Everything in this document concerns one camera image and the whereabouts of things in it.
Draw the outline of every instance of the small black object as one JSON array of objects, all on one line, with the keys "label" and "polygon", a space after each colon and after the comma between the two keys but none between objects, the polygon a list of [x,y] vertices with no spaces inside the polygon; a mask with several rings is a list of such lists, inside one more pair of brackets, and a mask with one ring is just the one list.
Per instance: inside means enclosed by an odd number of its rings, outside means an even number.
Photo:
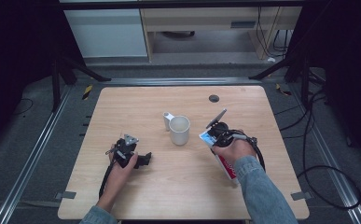
[{"label": "small black object", "polygon": [[220,97],[218,97],[217,95],[210,95],[209,96],[209,101],[212,103],[217,103],[220,100]]},{"label": "small black object", "polygon": [[207,133],[210,136],[213,136],[215,138],[215,143],[213,144],[213,146],[227,147],[232,143],[232,141],[234,139],[234,135],[238,135],[237,136],[238,138],[243,139],[244,141],[248,142],[252,146],[253,150],[257,154],[259,163],[261,164],[262,168],[265,171],[265,162],[264,162],[264,158],[262,157],[261,151],[259,150],[259,148],[257,146],[257,139],[255,137],[249,137],[239,130],[230,130],[228,124],[226,124],[222,121],[219,122],[226,111],[227,111],[227,109],[224,109],[206,127],[206,128],[210,127],[210,130],[207,131]]},{"label": "small black object", "polygon": [[[108,176],[110,175],[111,170],[116,162],[124,168],[128,165],[131,157],[133,156],[133,152],[136,149],[136,143],[139,140],[130,135],[125,134],[124,138],[119,138],[113,148],[106,151],[106,155],[109,153],[114,153],[113,159],[110,162],[110,165],[107,167],[107,170],[104,174],[104,180],[102,181],[101,188],[99,189],[99,198],[102,197],[104,193],[104,187],[107,181]],[[139,166],[148,165],[151,159],[151,152],[147,153],[145,156],[138,155],[137,162],[133,166],[134,169],[139,169]]]}]

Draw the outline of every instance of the person's left hand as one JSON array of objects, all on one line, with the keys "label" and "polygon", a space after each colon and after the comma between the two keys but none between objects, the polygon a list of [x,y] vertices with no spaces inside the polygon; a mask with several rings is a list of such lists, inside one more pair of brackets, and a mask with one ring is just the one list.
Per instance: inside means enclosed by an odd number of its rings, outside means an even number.
[{"label": "person's left hand", "polygon": [[[113,153],[109,154],[109,159],[112,161]],[[104,193],[102,197],[99,199],[98,203],[96,204],[98,207],[103,208],[108,213],[111,212],[113,208],[114,201],[122,190],[122,188],[127,183],[129,176],[133,170],[134,165],[137,162],[137,153],[135,153],[127,166],[122,168],[117,162],[113,165],[113,169],[110,172],[110,175],[107,178],[107,182],[104,188]]]}]

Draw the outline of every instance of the gray floor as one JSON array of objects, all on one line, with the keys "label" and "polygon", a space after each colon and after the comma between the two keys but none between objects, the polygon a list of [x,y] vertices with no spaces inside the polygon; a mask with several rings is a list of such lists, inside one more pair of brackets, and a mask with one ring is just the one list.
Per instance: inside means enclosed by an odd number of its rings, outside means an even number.
[{"label": "gray floor", "polygon": [[[169,38],[157,36],[155,54],[151,63],[114,63],[111,66],[91,64],[90,68],[98,74],[115,78],[143,79],[146,77],[158,80],[178,78],[221,78],[233,77],[237,84],[261,85],[266,90],[276,121],[283,128],[302,116],[297,99],[299,83],[288,84],[283,80],[285,68],[266,77],[261,82],[248,81],[247,77],[258,74],[271,63],[260,61],[250,43],[244,41],[247,35],[243,32],[217,33],[197,32],[190,38]],[[203,39],[209,45],[202,45]],[[72,87],[62,86],[62,91],[69,90],[69,97],[58,122],[50,135],[44,151],[38,158],[30,180],[21,195],[21,202],[15,209],[9,223],[78,223],[78,220],[59,220],[58,208],[31,206],[28,202],[52,202],[56,192],[64,191],[72,172],[76,155],[82,144],[83,133],[87,131],[83,124],[89,122],[88,116],[93,112],[100,89],[105,86],[117,86],[118,83],[98,83],[89,77],[76,72],[78,81]],[[276,90],[276,83],[281,84],[283,91],[291,91],[292,95],[284,95]],[[93,85],[88,100],[82,100],[87,85]],[[320,87],[312,85],[316,92]],[[44,78],[28,86],[16,112],[7,128],[0,134],[0,205],[9,194],[23,165],[27,162],[38,138],[51,116],[52,93],[50,78]],[[315,119],[314,129],[323,136],[330,152],[339,167],[350,175],[361,189],[361,150],[346,145],[346,136],[340,127],[337,117],[324,100],[313,106]],[[299,125],[282,132],[287,151],[297,174],[302,171],[302,138],[288,138],[302,135],[305,129],[303,120]],[[307,166],[324,164],[324,155],[319,145],[308,133],[306,144]],[[342,203],[338,188],[332,181],[332,174],[327,171],[311,172],[310,179],[314,187],[325,197],[335,203]],[[311,191],[305,179],[299,179],[304,191]],[[320,198],[314,197],[307,201],[311,215],[299,223],[361,223],[351,219],[351,212],[340,210],[328,205]]]}]

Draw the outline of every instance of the wire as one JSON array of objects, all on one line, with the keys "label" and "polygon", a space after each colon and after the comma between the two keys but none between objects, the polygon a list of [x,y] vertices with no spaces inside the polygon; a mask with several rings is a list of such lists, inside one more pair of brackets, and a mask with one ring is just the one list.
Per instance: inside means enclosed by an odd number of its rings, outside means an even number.
[{"label": "wire", "polygon": [[277,112],[277,113],[275,113],[275,114],[273,114],[273,115],[282,114],[282,113],[284,113],[284,112],[287,112],[287,111],[290,111],[290,110],[292,110],[292,109],[295,109],[295,108],[297,108],[297,107],[299,107],[299,106],[300,106],[300,105],[295,105],[295,106],[290,107],[290,108],[288,108],[288,109],[286,109],[286,110],[282,110],[282,111],[280,111],[280,112]]},{"label": "wire", "polygon": [[107,182],[107,178],[110,176],[110,173],[111,173],[111,170],[113,170],[113,167],[114,167],[114,164],[116,163],[117,161],[115,160],[114,156],[113,156],[113,159],[111,159],[111,162],[110,162],[110,165],[107,166],[107,170],[104,174],[104,179],[102,181],[102,185],[101,187],[99,188],[99,198],[102,197],[102,195],[104,194],[104,188],[105,188],[105,184]]},{"label": "wire", "polygon": [[[305,176],[305,180],[308,184],[308,186],[311,188],[311,190],[320,198],[322,199],[324,202],[336,207],[336,208],[339,208],[339,209],[342,209],[342,210],[348,210],[348,209],[354,209],[356,208],[359,204],[361,204],[361,190],[360,188],[356,185],[356,183],[347,175],[345,174],[343,171],[339,170],[338,168],[335,168],[335,167],[332,167],[332,166],[327,166],[327,165],[315,165],[315,166],[312,166],[312,167],[309,167],[308,169],[306,168],[306,136],[307,136],[307,132],[308,132],[308,126],[309,126],[309,123],[311,122],[312,120],[312,105],[314,103],[314,97],[317,96],[318,94],[322,93],[323,91],[318,91],[316,94],[314,94],[309,102],[309,110],[310,110],[310,114],[309,114],[309,117],[308,117],[308,121],[307,121],[307,124],[306,124],[306,127],[305,127],[305,131],[304,131],[304,134],[303,134],[303,144],[302,144],[302,167],[303,167],[303,171],[297,175],[297,178],[300,178],[302,175]],[[331,202],[330,200],[328,200],[327,198],[325,198],[323,195],[321,195],[311,184],[311,181],[308,177],[308,172],[310,172],[311,170],[314,170],[314,169],[330,169],[330,170],[334,170],[336,172],[339,172],[341,173],[342,175],[344,175],[346,177],[346,179],[348,179],[353,185],[354,185],[354,188],[357,190],[357,202],[351,206],[342,206],[342,205],[338,205],[336,203],[333,203]]]},{"label": "wire", "polygon": [[[258,40],[259,44],[264,49],[264,53],[267,54],[268,56],[272,57],[272,58],[283,56],[283,54],[278,55],[278,54],[270,53],[268,45],[267,45],[267,41],[265,39],[264,32],[262,31],[262,26],[261,26],[261,7],[258,7],[257,12],[258,12],[258,14],[257,14],[256,36],[257,36],[257,40]],[[263,41],[258,36],[258,28],[259,28],[259,31],[261,32]]]},{"label": "wire", "polygon": [[[317,99],[317,100],[312,100],[312,102],[314,103],[314,102],[316,102],[316,101],[319,101],[319,100],[322,100],[322,99],[325,99],[325,98],[326,98],[326,97],[321,97],[321,98],[319,98],[319,99]],[[309,112],[309,109],[307,109],[307,110],[304,112],[304,114],[302,115],[302,117],[299,118],[295,123],[290,124],[290,125],[288,125],[287,127],[281,128],[280,131],[287,130],[287,129],[292,128],[292,127],[296,126],[297,124],[299,124],[299,123],[303,120],[303,118],[305,118],[305,116],[308,114],[308,112]]]},{"label": "wire", "polygon": [[264,171],[266,171],[264,158],[262,156],[261,151],[259,150],[259,148],[257,146],[257,139],[255,137],[249,137],[244,132],[241,132],[239,130],[234,130],[234,129],[229,130],[229,129],[224,129],[224,128],[217,128],[216,126],[212,126],[212,129],[215,131],[222,131],[222,133],[216,137],[216,142],[214,143],[214,146],[218,146],[218,147],[227,147],[228,146],[227,143],[230,144],[234,139],[234,137],[232,136],[233,134],[245,136],[245,138],[243,140],[248,142],[250,144],[250,146],[252,146],[253,150],[257,154],[257,157],[258,157],[259,163],[261,164],[261,167],[264,169]]},{"label": "wire", "polygon": [[[314,117],[313,117],[313,124],[311,125],[311,128],[307,131],[307,134],[311,132],[312,128],[314,126]],[[304,134],[302,135],[297,135],[297,136],[287,136],[287,137],[282,137],[283,139],[290,139],[290,138],[299,138],[299,137],[303,137]]]},{"label": "wire", "polygon": [[25,113],[26,111],[30,110],[30,109],[32,108],[33,104],[34,104],[34,103],[33,103],[33,100],[28,99],[28,98],[22,98],[21,100],[23,100],[23,101],[29,101],[31,104],[30,104],[29,107],[26,108],[25,110],[23,110],[23,111],[21,111],[21,112],[13,113],[12,115],[20,115],[20,114],[23,114],[23,113]]},{"label": "wire", "polygon": [[285,31],[285,45],[282,46],[282,47],[278,47],[278,46],[275,45],[276,40],[277,40],[278,37],[279,37],[279,33],[280,33],[280,30],[278,30],[278,31],[276,32],[276,35],[275,35],[275,37],[273,38],[273,49],[275,49],[276,51],[280,51],[280,52],[287,52],[287,49],[288,49],[288,46],[287,46],[288,30]]}]

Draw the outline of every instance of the metal rail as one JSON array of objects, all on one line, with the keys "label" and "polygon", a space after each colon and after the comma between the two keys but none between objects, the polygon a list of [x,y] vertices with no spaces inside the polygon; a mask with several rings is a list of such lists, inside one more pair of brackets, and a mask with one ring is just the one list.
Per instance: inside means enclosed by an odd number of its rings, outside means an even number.
[{"label": "metal rail", "polygon": [[100,82],[110,86],[206,86],[206,85],[250,85],[260,84],[259,80],[247,77],[162,77],[162,78],[112,78],[111,81]]},{"label": "metal rail", "polygon": [[8,223],[9,219],[11,218],[12,213],[14,212],[15,208],[17,207],[18,202],[20,201],[21,195],[25,190],[30,177],[35,170],[35,167],[38,164],[38,161],[41,157],[41,154],[44,151],[44,148],[52,134],[52,131],[63,112],[64,105],[67,102],[68,95],[72,86],[65,86],[62,94],[62,103],[60,104],[58,110],[53,112],[49,116],[49,120],[46,123],[42,133],[40,134],[34,149],[32,150],[31,155],[29,156],[28,161],[22,168],[20,175],[18,176],[17,181],[15,182],[14,186],[12,187],[10,193],[6,196],[5,201],[0,207],[0,223]]}]

